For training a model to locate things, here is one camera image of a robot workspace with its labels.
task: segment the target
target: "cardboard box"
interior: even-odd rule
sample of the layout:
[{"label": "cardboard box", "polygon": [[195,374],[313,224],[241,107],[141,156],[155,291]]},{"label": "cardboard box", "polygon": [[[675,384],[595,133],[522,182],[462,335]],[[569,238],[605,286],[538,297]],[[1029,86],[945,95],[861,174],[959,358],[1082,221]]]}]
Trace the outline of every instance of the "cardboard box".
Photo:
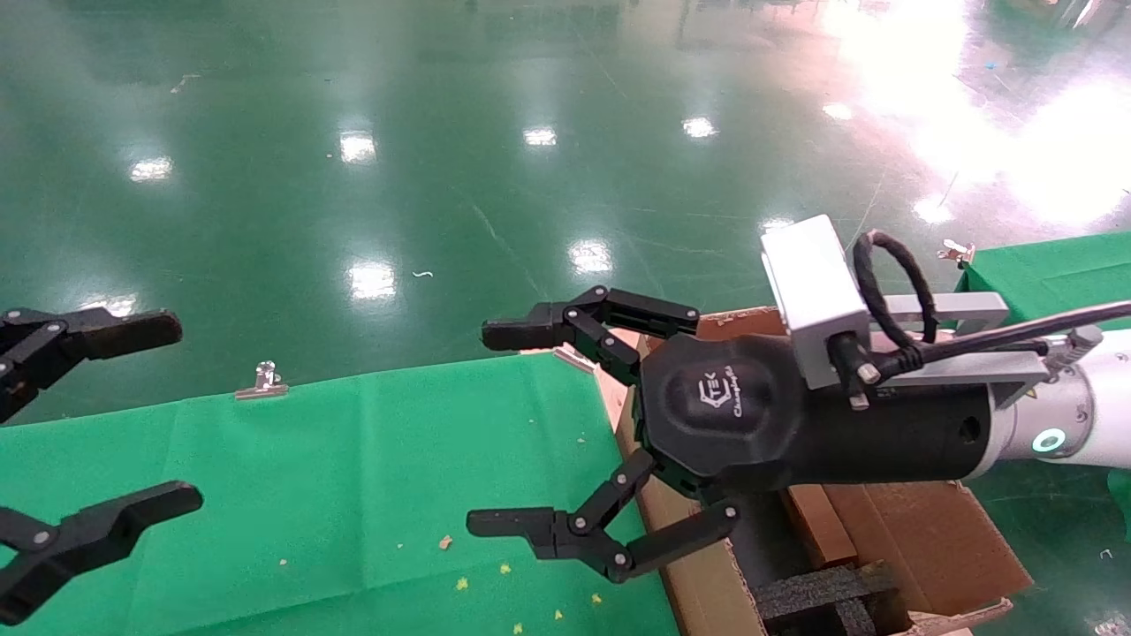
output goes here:
[{"label": "cardboard box", "polygon": [[[782,334],[774,308],[703,316],[699,337]],[[618,335],[646,355],[662,341],[636,333]],[[632,392],[596,372],[621,452],[636,447]],[[813,541],[814,564],[834,565],[855,552],[857,565],[886,561],[914,627],[907,635],[941,636],[1008,612],[1005,598],[1033,584],[974,495],[957,482],[822,485],[820,498],[795,505],[797,528]],[[796,497],[789,496],[795,502]],[[697,505],[651,480],[638,497],[649,532],[693,514]],[[840,536],[843,532],[851,545]],[[662,571],[684,636],[765,634],[753,596],[729,541],[716,543]]]}]

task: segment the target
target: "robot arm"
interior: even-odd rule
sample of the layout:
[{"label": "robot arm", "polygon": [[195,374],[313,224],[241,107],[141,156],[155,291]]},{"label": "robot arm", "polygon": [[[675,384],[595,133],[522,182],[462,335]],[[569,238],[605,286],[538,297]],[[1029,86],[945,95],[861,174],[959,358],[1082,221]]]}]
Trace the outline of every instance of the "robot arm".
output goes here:
[{"label": "robot arm", "polygon": [[[0,427],[83,360],[173,344],[181,324],[167,311],[116,318],[102,308],[74,313],[12,309],[0,315]],[[0,507],[0,625],[27,620],[71,578],[130,556],[150,526],[198,510],[191,484],[171,481],[83,508],[59,525]]]},{"label": "robot arm", "polygon": [[[887,237],[871,233],[872,240],[898,250]],[[1088,326],[1131,315],[1131,302],[995,328],[1009,313],[998,294],[931,296],[922,284],[910,296],[872,293],[860,250],[857,289],[827,217],[775,231],[762,244],[788,338],[700,341],[693,325],[674,321],[697,310],[605,287],[539,304],[526,321],[485,323],[491,349],[570,342],[636,385],[641,450],[577,512],[473,510],[468,531],[524,536],[541,559],[579,559],[622,582],[726,536],[742,514],[733,504],[739,492],[957,480],[1021,458],[1131,465],[1131,422],[1122,407],[1131,397],[1120,389],[1131,370],[1131,333],[1110,334],[1097,346],[1099,332]],[[901,264],[909,259],[903,256]],[[608,310],[616,298],[633,299],[631,321]],[[570,328],[578,316],[584,328]],[[895,351],[872,346],[873,321]],[[958,323],[953,337],[931,333],[940,321]],[[640,360],[634,351],[616,353],[631,350],[599,323],[667,340]],[[904,323],[927,325],[925,342],[904,333]],[[1050,336],[1070,327],[1067,337]],[[650,475],[702,512],[621,545],[604,527]]]}]

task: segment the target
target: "green cloth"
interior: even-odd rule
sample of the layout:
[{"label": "green cloth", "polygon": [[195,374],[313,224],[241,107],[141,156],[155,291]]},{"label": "green cloth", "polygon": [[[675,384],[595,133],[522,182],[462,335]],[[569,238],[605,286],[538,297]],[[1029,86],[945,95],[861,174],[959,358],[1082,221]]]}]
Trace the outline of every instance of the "green cloth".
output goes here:
[{"label": "green cloth", "polygon": [[[577,507],[620,461],[593,378],[551,355],[0,429],[0,502],[52,523],[173,479],[205,496],[20,634],[675,636],[657,575],[612,585],[464,526],[472,508]],[[612,532],[641,534],[637,509]]]},{"label": "green cloth", "polygon": [[[1000,293],[1011,323],[1131,299],[1131,232],[978,251],[959,290]],[[1102,326],[1131,328],[1131,319]],[[1112,471],[1107,487],[1126,519],[1125,538],[1131,541],[1131,473]]]}]

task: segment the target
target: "green epoxy floor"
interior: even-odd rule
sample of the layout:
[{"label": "green epoxy floor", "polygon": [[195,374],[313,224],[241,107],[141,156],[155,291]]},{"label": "green epoxy floor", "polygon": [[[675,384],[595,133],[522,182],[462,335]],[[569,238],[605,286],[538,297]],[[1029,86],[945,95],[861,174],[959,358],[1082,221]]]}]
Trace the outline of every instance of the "green epoxy floor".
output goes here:
[{"label": "green epoxy floor", "polygon": [[[185,327],[176,347],[80,367],[20,421],[231,392],[262,359],[309,383],[478,358],[484,318],[598,282],[769,303],[759,233],[815,214],[846,243],[873,226],[908,241],[939,290],[957,280],[931,260],[943,238],[1126,229],[1128,14],[0,0],[0,304],[165,307]],[[1077,499],[1068,521],[995,518],[1063,534],[1089,525]],[[1054,557],[1073,567],[1042,575],[1071,594],[1000,629],[1128,634],[1131,600],[1085,602],[1090,564],[1128,566]]]}]

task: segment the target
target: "metal binder clip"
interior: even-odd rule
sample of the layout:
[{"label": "metal binder clip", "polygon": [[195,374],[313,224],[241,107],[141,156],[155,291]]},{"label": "metal binder clip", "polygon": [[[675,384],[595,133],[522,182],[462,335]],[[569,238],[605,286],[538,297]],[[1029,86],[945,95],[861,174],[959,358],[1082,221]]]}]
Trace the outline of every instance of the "metal binder clip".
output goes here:
[{"label": "metal binder clip", "polygon": [[959,269],[966,269],[966,266],[974,261],[974,243],[962,247],[955,241],[947,239],[942,241],[942,247],[947,249],[939,250],[939,258],[953,260],[958,264]]},{"label": "metal binder clip", "polygon": [[275,372],[275,363],[270,360],[260,362],[256,367],[256,386],[241,388],[235,392],[236,399],[257,399],[260,397],[275,397],[286,395],[291,387],[283,384],[283,376]]}]

